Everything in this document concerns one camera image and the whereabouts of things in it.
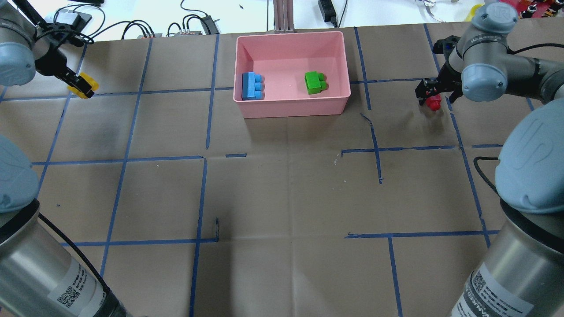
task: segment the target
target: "toy block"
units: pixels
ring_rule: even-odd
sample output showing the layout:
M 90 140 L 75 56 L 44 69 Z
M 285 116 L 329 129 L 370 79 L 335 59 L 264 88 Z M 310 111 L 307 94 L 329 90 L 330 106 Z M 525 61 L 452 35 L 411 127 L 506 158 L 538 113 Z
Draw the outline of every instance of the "toy block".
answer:
M 243 100 L 260 100 L 264 98 L 262 91 L 265 85 L 260 74 L 243 73 Z
M 322 90 L 327 89 L 327 83 L 325 82 L 325 75 L 318 72 L 307 72 L 305 75 L 307 93 L 318 94 Z

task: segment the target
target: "blue tape grid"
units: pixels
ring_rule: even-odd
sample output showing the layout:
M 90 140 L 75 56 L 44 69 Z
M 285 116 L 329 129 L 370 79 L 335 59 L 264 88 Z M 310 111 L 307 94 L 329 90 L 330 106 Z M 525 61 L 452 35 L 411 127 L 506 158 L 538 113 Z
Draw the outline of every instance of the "blue tape grid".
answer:
M 426 33 L 426 36 L 427 36 L 428 41 L 429 41 L 429 45 L 432 48 L 433 43 L 431 42 L 429 30 L 428 30 L 426 24 L 424 25 L 424 29 L 425 29 L 425 33 Z M 360 55 L 360 62 L 361 62 L 362 72 L 363 72 L 363 80 L 361 80 L 361 81 L 351 81 L 350 83 L 353 84 L 353 85 L 356 85 L 356 84 L 364 85 L 364 91 L 365 91 L 365 96 L 366 96 L 366 100 L 367 100 L 367 110 L 369 110 L 369 111 L 372 110 L 370 94 L 369 94 L 369 91 L 368 91 L 368 84 L 369 83 L 381 83 L 381 82 L 393 82 L 393 81 L 419 81 L 419 80 L 422 79 L 422 78 L 406 78 L 406 79 L 368 80 L 367 75 L 366 75 L 364 56 L 363 56 L 363 52 L 362 52 L 362 46 L 361 46 L 361 43 L 360 43 L 360 37 L 359 37 L 358 29 L 354 28 L 354 31 L 355 31 L 356 41 L 357 41 L 359 55 Z M 51 145 L 51 149 L 50 149 L 50 152 L 49 152 L 49 155 L 47 157 L 46 162 L 34 162 L 33 163 L 33 165 L 44 166 L 44 170 L 43 170 L 43 173 L 42 173 L 42 176 L 41 176 L 41 183 L 43 182 L 44 177 L 45 177 L 45 172 L 50 165 L 81 165 L 81 164 L 122 163 L 122 171 L 121 171 L 121 174 L 120 174 L 120 182 L 119 182 L 119 185 L 118 185 L 116 199 L 114 201 L 114 208 L 113 208 L 113 212 L 112 212 L 111 224 L 110 224 L 110 227 L 108 229 L 108 235 L 107 235 L 106 241 L 79 242 L 79 243 L 76 243 L 76 244 L 78 246 L 104 246 L 105 247 L 102 269 L 100 271 L 100 273 L 102 275 L 103 275 L 104 270 L 105 270 L 108 248 L 110 246 L 116 246 L 116 245 L 195 244 L 194 266 L 193 266 L 193 272 L 192 272 L 192 289 L 191 289 L 191 295 L 190 295 L 191 296 L 190 297 L 190 316 L 194 316 L 194 305 L 195 305 L 195 297 L 196 297 L 196 282 L 197 282 L 197 272 L 198 272 L 198 265 L 199 265 L 200 245 L 202 243 L 215 243 L 215 242 L 218 241 L 217 236 L 216 236 L 216 238 L 212 238 L 212 239 L 202 239 L 202 237 L 201 237 L 202 220 L 203 220 L 202 216 L 203 216 L 203 210 L 204 210 L 205 187 L 206 187 L 206 179 L 207 179 L 208 162 L 207 162 L 206 158 L 204 158 L 202 156 L 129 158 L 129 149 L 130 149 L 130 146 L 131 146 L 131 140 L 133 138 L 133 131 L 134 131 L 134 127 L 135 127 L 135 121 L 136 121 L 136 116 L 137 116 L 137 112 L 138 112 L 138 108 L 139 108 L 139 100 L 140 100 L 141 95 L 144 95 L 144 94 L 166 94 L 166 93 L 190 93 L 190 92 L 196 92 L 196 91 L 210 91 L 210 103 L 209 103 L 209 114 L 208 114 L 208 131 L 207 131 L 207 134 L 206 134 L 206 148 L 208 148 L 209 145 L 210 145 L 211 124 L 212 124 L 212 118 L 213 118 L 214 92 L 215 91 L 223 91 L 223 90 L 233 90 L 233 87 L 215 87 L 215 77 L 216 77 L 216 70 L 217 70 L 217 58 L 218 58 L 218 47 L 219 47 L 219 36 L 217 36 L 216 41 L 215 41 L 211 88 L 209 88 L 209 89 L 179 89 L 179 90 L 177 89 L 177 90 L 143 91 L 143 83 L 144 83 L 144 78 L 145 78 L 146 71 L 147 71 L 147 65 L 148 65 L 148 62 L 149 62 L 151 47 L 152 47 L 152 40 L 150 40 L 150 42 L 149 42 L 146 62 L 145 62 L 144 68 L 143 68 L 142 79 L 141 79 L 141 83 L 139 85 L 139 90 L 137 92 L 110 93 L 110 94 L 96 94 L 95 95 L 95 98 L 104 97 L 104 96 L 119 96 L 119 95 L 136 95 L 137 96 L 135 111 L 134 111 L 134 117 L 133 117 L 133 121 L 131 123 L 130 135 L 129 135 L 129 139 L 128 139 L 128 143 L 127 143 L 126 155 L 125 155 L 125 158 L 123 160 L 93 160 L 93 161 L 63 161 L 63 162 L 51 162 L 50 161 L 53 150 L 55 148 L 57 137 L 60 133 L 60 128 L 62 126 L 65 114 L 66 114 L 67 109 L 68 109 L 68 103 L 71 99 L 77 98 L 74 95 L 68 94 L 67 96 L 52 96 L 52 97 L 42 97 L 42 98 L 36 98 L 36 97 L 4 98 L 5 95 L 6 95 L 6 91 L 7 91 L 7 88 L 4 88 L 4 90 L 2 91 L 2 94 L 0 95 L 0 102 L 2 102 L 2 101 L 16 101 L 16 100 L 37 100 L 37 99 L 66 99 L 65 107 L 64 107 L 61 119 L 59 121 L 59 125 L 58 125 L 58 128 L 57 128 L 57 131 L 56 131 L 53 143 Z M 84 59 L 84 56 L 85 56 L 85 53 L 86 53 L 86 49 L 87 49 L 87 47 L 85 47 L 85 49 L 82 52 L 81 60 L 79 62 L 79 66 L 78 66 L 79 69 L 82 65 L 82 62 L 83 62 L 83 59 Z M 436 59 L 436 56 L 433 55 L 433 57 L 434 57 L 435 66 L 437 67 L 437 71 L 439 71 L 439 64 L 438 64 L 438 61 Z M 533 108 L 532 108 L 531 101 L 528 100 L 528 103 L 529 103 L 529 106 L 532 110 Z M 448 104 L 449 109 L 452 110 L 452 105 L 449 102 L 447 102 L 447 104 Z M 363 115 L 363 114 L 361 114 L 361 115 L 369 122 L 369 124 L 371 126 L 371 134 L 372 134 L 372 139 L 373 139 L 373 143 L 374 143 L 374 148 L 372 148 L 372 149 L 344 149 L 341 152 L 341 156 L 343 156 L 345 153 L 374 152 L 375 155 L 376 155 L 378 178 L 380 180 L 380 183 L 382 182 L 382 175 L 381 175 L 381 168 L 380 168 L 379 152 L 403 151 L 403 150 L 426 151 L 426 150 L 454 149 L 454 148 L 456 148 L 455 146 L 430 146 L 430 147 L 411 147 L 411 148 L 403 148 L 403 147 L 378 148 L 377 139 L 376 139 L 376 135 L 374 133 L 374 128 L 373 128 L 372 122 L 365 115 Z M 475 187 L 474 187 L 474 181 L 473 181 L 472 175 L 470 173 L 470 169 L 469 169 L 469 165 L 468 165 L 468 159 L 467 159 L 466 153 L 464 151 L 464 146 L 462 145 L 460 131 L 458 129 L 458 125 L 456 123 L 456 118 L 455 118 L 454 114 L 451 113 L 451 117 L 452 117 L 453 124 L 455 126 L 457 138 L 459 140 L 459 147 L 462 150 L 462 155 L 463 155 L 463 158 L 464 158 L 464 161 L 465 161 L 466 171 L 468 173 L 469 182 L 470 182 L 471 187 L 472 187 L 475 203 L 476 203 L 476 206 L 477 206 L 477 210 L 478 210 L 480 220 L 482 222 L 483 230 L 482 231 L 455 231 L 455 232 L 411 232 L 411 233 L 386 233 L 386 234 L 349 234 L 345 237 L 346 239 L 369 239 L 369 238 L 388 239 L 391 273 L 392 273 L 392 276 L 393 276 L 393 279 L 394 279 L 394 290 L 395 290 L 395 295 L 396 295 L 396 303 L 397 303 L 397 306 L 398 306 L 398 315 L 400 317 L 403 317 L 403 311 L 402 311 L 402 304 L 401 304 L 401 298 L 400 298 L 400 292 L 399 292 L 398 273 L 397 273 L 396 265 L 395 265 L 393 238 L 484 235 L 484 238 L 486 239 L 486 243 L 489 246 L 490 241 L 489 241 L 488 236 L 498 233 L 497 231 L 487 230 L 485 223 L 482 219 L 481 207 L 479 205 L 477 193 L 476 193 L 476 190 L 475 190 Z M 501 147 L 501 146 L 502 145 L 500 145 L 500 144 L 477 144 L 477 145 L 474 145 L 472 147 L 473 148 L 496 148 L 496 147 Z M 227 158 L 246 157 L 246 153 L 227 154 L 226 157 Z M 127 166 L 128 162 L 133 162 L 133 161 L 135 161 L 135 162 L 140 162 L 140 161 L 166 161 L 166 160 L 195 160 L 195 159 L 200 159 L 200 160 L 203 159 L 204 160 L 204 171 L 203 171 L 203 174 L 202 174 L 202 187 L 201 187 L 201 193 L 200 193 L 199 221 L 198 221 L 198 229 L 197 229 L 196 239 L 111 241 L 113 224 L 114 224 L 114 220 L 115 220 L 115 216 L 116 216 L 116 212 L 117 212 L 117 205 L 118 205 L 118 202 L 119 202 L 121 187 L 122 187 L 122 184 L 123 184 L 123 180 L 124 180 L 124 176 L 125 176 L 125 170 L 126 170 L 126 166 Z
M 149 39 L 149 46 L 147 48 L 147 56 L 145 58 L 145 64 L 143 65 L 143 73 L 141 75 L 141 82 L 139 83 L 139 89 L 137 91 L 137 100 L 135 101 L 135 110 L 133 111 L 133 119 L 131 120 L 131 126 L 129 128 L 129 138 L 127 139 L 127 147 L 125 149 L 125 157 L 122 161 L 120 181 L 117 185 L 116 199 L 113 204 L 112 218 L 110 219 L 108 235 L 106 237 L 106 245 L 104 247 L 104 256 L 102 258 L 102 268 L 100 269 L 100 275 L 104 276 L 105 266 L 108 259 L 109 242 L 112 240 L 113 226 L 116 221 L 117 206 L 120 202 L 121 188 L 124 184 L 125 169 L 127 167 L 127 159 L 129 158 L 129 150 L 131 149 L 131 140 L 133 139 L 133 131 L 135 129 L 135 122 L 137 121 L 137 113 L 139 111 L 139 101 L 141 100 L 141 92 L 143 91 L 143 83 L 145 82 L 145 75 L 147 74 L 147 65 L 149 64 L 149 57 L 151 56 L 151 48 L 153 46 L 153 39 Z
M 530 109 L 531 111 L 534 111 L 534 110 L 535 110 L 535 107 L 532 105 L 531 98 L 527 98 L 527 104 L 528 104 L 529 109 Z
M 423 25 L 424 30 L 425 30 L 425 35 L 427 37 L 427 41 L 429 43 L 429 47 L 432 51 L 433 49 L 433 42 L 431 40 L 431 35 L 429 33 L 429 29 L 427 27 L 426 24 Z M 367 100 L 367 105 L 368 105 L 368 110 L 372 110 L 372 105 L 371 105 L 371 100 L 370 100 L 370 94 L 369 94 L 369 90 L 368 90 L 368 84 L 369 83 L 379 83 L 379 82 L 391 82 L 391 81 L 418 81 L 421 80 L 422 78 L 406 78 L 406 79 L 391 79 L 391 80 L 368 80 L 367 79 L 367 75 L 366 75 L 366 69 L 365 69 L 365 61 L 364 61 L 364 55 L 362 52 L 362 45 L 360 43 L 360 36 L 359 36 L 359 32 L 357 28 L 354 28 L 355 31 L 355 36 L 356 36 L 356 44 L 358 46 L 358 50 L 359 50 L 359 55 L 360 55 L 360 65 L 362 68 L 362 75 L 363 75 L 363 80 L 361 81 L 351 81 L 351 84 L 362 84 L 364 85 L 364 92 L 366 94 L 366 100 Z M 440 66 L 439 66 L 439 62 L 437 60 L 437 57 L 432 54 L 433 56 L 433 62 L 435 63 L 435 67 L 437 69 L 437 72 L 440 71 Z M 530 100 L 528 100 L 528 103 L 532 109 L 532 103 L 530 102 Z M 419 233 L 404 233 L 404 234 L 362 234 L 362 235 L 349 235 L 346 238 L 347 239 L 359 239 L 359 238 L 376 238 L 376 237 L 381 237 L 381 238 L 387 238 L 388 242 L 389 242 L 389 251 L 390 251 L 390 262 L 391 262 L 391 270 L 392 270 L 392 276 L 394 279 L 394 290 L 395 290 L 395 295 L 396 295 L 396 303 L 398 306 L 398 316 L 399 317 L 403 317 L 403 310 L 402 310 L 402 301 L 401 301 L 401 297 L 400 297 L 400 292 L 399 292 L 399 283 L 398 283 L 398 273 L 395 267 L 395 255 L 394 255 L 394 247 L 393 247 L 393 238 L 395 237 L 407 237 L 407 236 L 418 236 L 418 237 L 423 237 L 423 236 L 454 236 L 454 235 L 483 235 L 484 236 L 484 240 L 486 242 L 486 245 L 488 247 L 490 247 L 490 235 L 492 234 L 497 234 L 497 231 L 489 231 L 487 229 L 485 220 L 482 217 L 482 208 L 478 199 L 478 194 L 475 188 L 475 184 L 474 184 L 474 179 L 472 177 L 472 172 L 470 170 L 470 165 L 468 164 L 468 157 L 466 155 L 466 151 L 464 149 L 464 145 L 462 143 L 462 137 L 460 135 L 460 129 L 458 127 L 458 123 L 456 122 L 456 117 L 454 115 L 454 113 L 452 113 L 452 104 L 447 100 L 447 105 L 448 105 L 448 109 L 451 111 L 451 119 L 452 119 L 452 123 L 453 126 L 455 128 L 456 131 L 456 137 L 459 143 L 459 149 L 461 150 L 462 153 L 462 159 L 464 161 L 464 166 L 466 169 L 466 173 L 468 175 L 468 181 L 470 182 L 470 186 L 472 188 L 472 194 L 474 196 L 474 202 L 476 205 L 476 210 L 478 212 L 478 218 L 480 220 L 480 223 L 482 225 L 482 230 L 481 231 L 462 231 L 462 232 L 419 232 Z M 361 116 L 363 116 L 370 124 L 371 127 L 371 136 L 372 136 L 372 140 L 373 140 L 373 144 L 374 144 L 374 148 L 363 148 L 363 149 L 343 149 L 341 151 L 341 156 L 343 156 L 345 153 L 366 153 L 366 152 L 374 152 L 376 155 L 376 166 L 377 166 L 377 170 L 378 170 L 378 180 L 379 183 L 382 183 L 383 177 L 382 177 L 382 170 L 381 170 L 381 164 L 380 164 L 380 155 L 379 153 L 382 151 L 403 151 L 406 149 L 410 149 L 410 150 L 418 150 L 418 151 L 426 151 L 426 150 L 436 150 L 436 149 L 454 149 L 456 148 L 455 146 L 431 146 L 431 147 L 411 147 L 411 148 L 403 148 L 403 147 L 395 147 L 395 148 L 379 148 L 377 145 L 377 138 L 376 135 L 374 133 L 374 126 L 373 126 L 373 122 L 364 114 L 361 113 Z M 473 148 L 497 148 L 497 147 L 501 147 L 501 145 L 499 144 L 477 144 L 472 146 Z

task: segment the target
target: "green lego brick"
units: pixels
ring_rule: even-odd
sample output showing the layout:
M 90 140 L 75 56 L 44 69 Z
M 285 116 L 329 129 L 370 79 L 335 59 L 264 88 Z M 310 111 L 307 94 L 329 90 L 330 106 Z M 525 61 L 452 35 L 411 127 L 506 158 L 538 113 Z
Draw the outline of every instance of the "green lego brick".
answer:
M 327 89 L 327 83 L 325 82 L 325 75 L 323 73 L 318 73 L 316 71 L 307 72 L 305 74 L 307 93 L 318 94 L 322 90 Z

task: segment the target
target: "qr code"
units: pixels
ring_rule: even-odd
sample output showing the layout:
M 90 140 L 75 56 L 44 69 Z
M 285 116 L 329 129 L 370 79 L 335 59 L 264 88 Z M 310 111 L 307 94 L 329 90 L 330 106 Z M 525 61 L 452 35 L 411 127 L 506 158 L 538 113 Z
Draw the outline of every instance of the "qr code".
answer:
M 73 287 L 69 286 L 69 288 L 67 288 L 67 291 L 63 295 L 61 295 L 57 299 L 57 301 L 65 305 L 67 308 L 70 308 L 74 304 L 74 301 L 78 298 L 78 296 L 80 296 L 80 293 L 77 292 Z
M 478 292 L 481 292 L 484 286 L 486 286 L 486 281 L 484 280 L 484 277 L 482 277 L 482 273 L 478 272 L 474 277 L 474 287 L 476 287 Z

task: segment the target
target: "pink container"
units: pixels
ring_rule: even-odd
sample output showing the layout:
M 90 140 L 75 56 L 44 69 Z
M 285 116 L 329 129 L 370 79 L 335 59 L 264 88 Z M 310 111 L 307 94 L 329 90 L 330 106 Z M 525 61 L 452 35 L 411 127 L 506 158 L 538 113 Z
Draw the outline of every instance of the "pink container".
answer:
M 327 90 L 307 93 L 304 75 L 326 76 Z M 243 100 L 243 73 L 264 77 L 265 97 Z M 314 32 L 237 38 L 233 100 L 245 118 L 340 115 L 351 95 L 343 33 Z

